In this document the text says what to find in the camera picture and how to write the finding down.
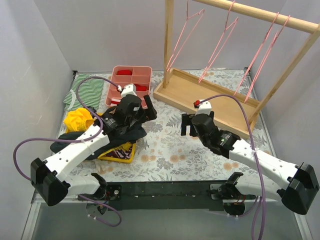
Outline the dark navy shorts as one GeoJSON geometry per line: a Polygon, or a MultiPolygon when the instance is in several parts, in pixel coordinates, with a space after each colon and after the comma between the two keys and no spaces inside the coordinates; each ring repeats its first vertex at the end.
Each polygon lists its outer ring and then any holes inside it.
{"type": "MultiPolygon", "coordinates": [[[[61,136],[59,136],[58,139],[60,140],[76,140],[78,137],[80,137],[84,131],[75,131],[75,132],[69,132],[64,133],[61,136]]],[[[90,155],[86,158],[86,160],[91,161],[94,159],[97,159],[99,155],[102,153],[114,148],[119,147],[122,144],[125,144],[127,142],[131,142],[132,144],[135,143],[138,139],[141,139],[147,135],[145,129],[142,127],[141,124],[133,126],[132,129],[130,129],[126,134],[116,137],[113,140],[110,140],[109,144],[101,147],[97,151],[94,152],[94,155],[90,155]]],[[[50,145],[50,150],[53,153],[58,153],[59,151],[63,150],[65,147],[67,147],[70,143],[66,142],[54,142],[50,145]]]]}

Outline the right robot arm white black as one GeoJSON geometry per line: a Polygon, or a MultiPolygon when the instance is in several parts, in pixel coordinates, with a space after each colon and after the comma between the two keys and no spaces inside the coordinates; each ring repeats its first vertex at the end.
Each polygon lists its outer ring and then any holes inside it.
{"type": "Polygon", "coordinates": [[[198,137],[211,152],[226,159],[242,163],[258,172],[260,178],[232,174],[226,182],[227,195],[237,199],[241,195],[265,195],[277,200],[294,213],[306,215],[319,189],[314,168],[307,163],[297,165],[280,160],[264,151],[255,149],[238,135],[220,130],[214,124],[214,113],[181,116],[181,135],[198,137]]]}

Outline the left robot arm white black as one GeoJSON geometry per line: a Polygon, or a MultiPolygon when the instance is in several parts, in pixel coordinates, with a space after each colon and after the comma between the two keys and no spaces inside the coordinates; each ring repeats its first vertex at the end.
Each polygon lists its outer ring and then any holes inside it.
{"type": "Polygon", "coordinates": [[[70,172],[90,155],[121,137],[129,138],[130,131],[141,124],[155,120],[157,111],[149,95],[142,100],[128,94],[120,103],[109,108],[100,119],[86,130],[76,142],[45,160],[36,158],[30,165],[32,186],[48,206],[60,203],[65,197],[84,194],[102,200],[107,193],[107,182],[97,173],[70,176],[70,172]]]}

